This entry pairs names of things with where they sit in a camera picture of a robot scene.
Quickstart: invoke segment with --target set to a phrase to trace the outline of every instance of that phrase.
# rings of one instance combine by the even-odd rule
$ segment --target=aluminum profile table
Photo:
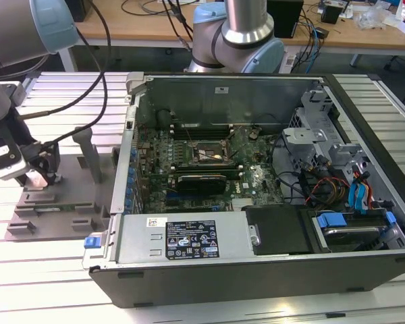
[[[364,119],[405,174],[405,106],[379,79],[367,75],[335,76]],[[340,123],[352,142],[357,142],[345,116]]]
[[[29,80],[25,82],[29,95],[20,111],[28,113],[68,103],[96,75],[44,73],[37,80]],[[124,103],[126,75],[107,74],[109,105],[93,130],[94,142],[103,152],[111,150],[121,139],[127,107]],[[348,84],[342,78],[349,77],[338,78],[342,84]],[[40,140],[48,140],[94,119],[101,108],[101,87],[66,112],[30,121],[32,133]],[[61,145],[62,154],[75,153],[78,149],[72,141]],[[0,323],[405,323],[405,275],[372,292],[117,308],[82,269],[82,240],[3,241],[20,193],[21,188],[15,182],[0,181]],[[327,318],[327,314],[345,317]]]

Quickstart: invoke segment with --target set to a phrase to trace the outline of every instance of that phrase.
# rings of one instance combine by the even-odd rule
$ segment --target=black side panel
[[[350,97],[346,94],[342,86],[332,75],[326,75],[325,79],[327,85],[339,101],[340,105],[345,111],[345,114],[350,118],[352,124],[357,129],[360,137],[371,150],[373,156],[376,158],[378,164],[382,167],[386,176],[393,184],[396,191],[405,202],[405,175],[400,170],[392,156],[387,152],[381,141],[375,135],[374,131],[368,125],[362,114],[358,111],[355,104]]]
[[[114,305],[132,308],[367,291],[405,273],[405,254],[356,258],[200,265],[155,269],[91,269]]]

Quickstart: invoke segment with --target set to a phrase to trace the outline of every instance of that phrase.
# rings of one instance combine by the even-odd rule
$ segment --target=black box
[[[83,22],[86,19],[90,5],[86,0],[65,0],[72,13],[75,22]]]
[[[275,21],[276,37],[294,36],[303,3],[303,0],[267,0],[267,12]]]
[[[338,5],[326,5],[323,13],[321,14],[321,21],[326,24],[336,24],[338,22],[339,15],[344,10],[344,7]]]

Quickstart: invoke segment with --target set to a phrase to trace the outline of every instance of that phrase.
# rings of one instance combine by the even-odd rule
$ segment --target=blue latch
[[[324,213],[317,217],[319,227],[343,227],[346,221],[342,213]]]
[[[89,236],[84,240],[84,248],[101,248],[101,238],[99,236]]]
[[[364,184],[357,184],[353,182],[350,187],[350,192],[348,194],[348,204],[359,211],[362,215],[366,213],[363,209],[363,198],[366,194],[366,187]]]
[[[391,211],[388,211],[385,216],[387,217],[387,220],[389,221],[390,225],[396,224],[396,217],[393,215]]]

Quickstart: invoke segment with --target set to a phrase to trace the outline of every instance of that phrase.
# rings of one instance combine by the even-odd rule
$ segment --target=white table leg
[[[354,54],[350,62],[350,65],[355,68],[357,66],[358,61],[360,61],[361,57],[362,57],[361,54]]]
[[[61,62],[66,72],[77,72],[78,67],[75,63],[75,57],[71,49],[62,49],[59,51]]]
[[[289,74],[296,60],[297,54],[300,52],[300,46],[285,46],[285,53],[283,54],[283,59],[281,66],[279,68],[279,73]]]

